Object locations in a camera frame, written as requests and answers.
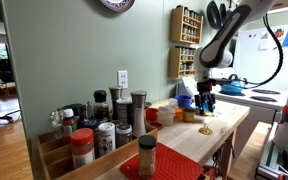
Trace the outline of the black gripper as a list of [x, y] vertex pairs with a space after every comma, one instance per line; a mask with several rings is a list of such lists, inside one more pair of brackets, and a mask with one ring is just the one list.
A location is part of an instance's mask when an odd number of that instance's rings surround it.
[[203, 104], [208, 104], [208, 110], [210, 112], [214, 111], [215, 104], [215, 94], [211, 92], [212, 83], [209, 81], [198, 82], [197, 83], [197, 91], [198, 94], [195, 95], [195, 106], [197, 109], [197, 113], [202, 115], [203, 113]]

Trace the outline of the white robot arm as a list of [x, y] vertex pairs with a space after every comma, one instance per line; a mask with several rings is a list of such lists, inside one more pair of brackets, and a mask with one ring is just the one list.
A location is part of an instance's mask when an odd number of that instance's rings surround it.
[[[267, 80], [257, 83], [256, 87], [268, 83], [277, 75], [282, 66], [283, 52], [280, 42], [275, 37], [267, 22], [267, 12], [272, 8], [275, 1], [276, 0], [241, 0], [239, 5], [228, 16], [228, 19], [219, 28], [210, 43], [196, 50], [194, 54], [194, 66], [195, 73], [197, 74], [198, 94], [195, 96], [194, 109], [198, 115], [204, 114], [205, 103], [208, 104], [208, 110], [210, 112], [213, 111], [215, 94], [211, 93], [212, 86], [231, 83], [231, 80], [228, 79], [212, 79], [210, 77], [210, 69], [227, 67], [229, 65], [229, 62], [224, 59], [225, 47], [241, 26], [262, 18], [267, 30], [279, 48], [280, 61], [277, 70]], [[282, 118], [273, 142], [279, 148], [288, 152], [288, 98], [286, 105], [283, 107]]]

